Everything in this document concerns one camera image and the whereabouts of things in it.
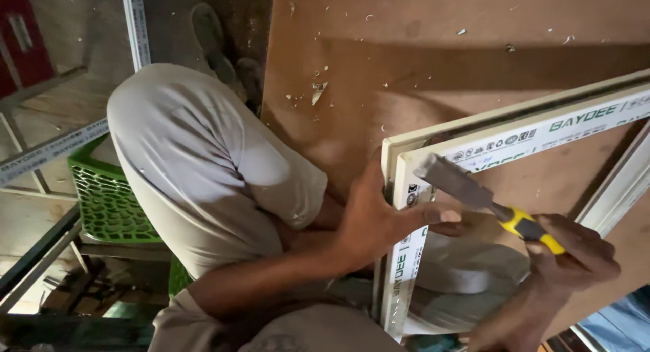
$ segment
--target brown wooden board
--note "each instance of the brown wooden board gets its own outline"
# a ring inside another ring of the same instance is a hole
[[[650,67],[645,10],[646,0],[274,0],[262,119],[345,198],[383,138]],[[314,82],[328,86],[312,106]],[[477,178],[504,204],[568,215],[629,129]],[[644,204],[623,221],[634,226],[608,236],[620,254],[650,245]],[[507,236],[497,229],[492,239]],[[622,263],[616,287],[568,306],[556,331],[644,282],[638,265]]]

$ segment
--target hand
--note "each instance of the hand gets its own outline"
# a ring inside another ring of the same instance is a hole
[[[328,245],[332,265],[339,274],[357,271],[377,260],[423,226],[434,225],[429,231],[448,236],[462,232],[449,224],[461,220],[459,212],[435,202],[402,211],[386,203],[380,159],[381,151],[376,150],[362,176],[353,182],[343,220]]]
[[[566,249],[555,256],[544,244],[526,242],[531,273],[556,290],[579,291],[611,281],[621,273],[613,259],[614,247],[589,228],[561,215],[533,216]]]

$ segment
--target leg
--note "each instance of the leg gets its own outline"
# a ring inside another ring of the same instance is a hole
[[[113,93],[108,117],[138,201],[193,277],[280,253],[266,211],[293,229],[319,213],[325,173],[212,77],[147,66]]]

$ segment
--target green plastic basket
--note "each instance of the green plastic basket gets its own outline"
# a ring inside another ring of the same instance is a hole
[[[158,243],[162,240],[142,211],[124,171],[91,157],[108,135],[91,141],[68,157],[79,197],[86,235],[112,243]]]
[[[183,291],[193,281],[181,261],[176,256],[173,256],[172,266],[169,271],[169,286],[167,288],[169,297],[173,298],[178,295],[179,292]]]

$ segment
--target shoe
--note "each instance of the shoe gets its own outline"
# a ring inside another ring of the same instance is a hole
[[[215,10],[206,2],[192,9],[192,30],[203,50],[207,64],[215,72],[216,77],[224,84],[233,84],[237,80],[237,74],[223,54],[225,48],[223,28]]]

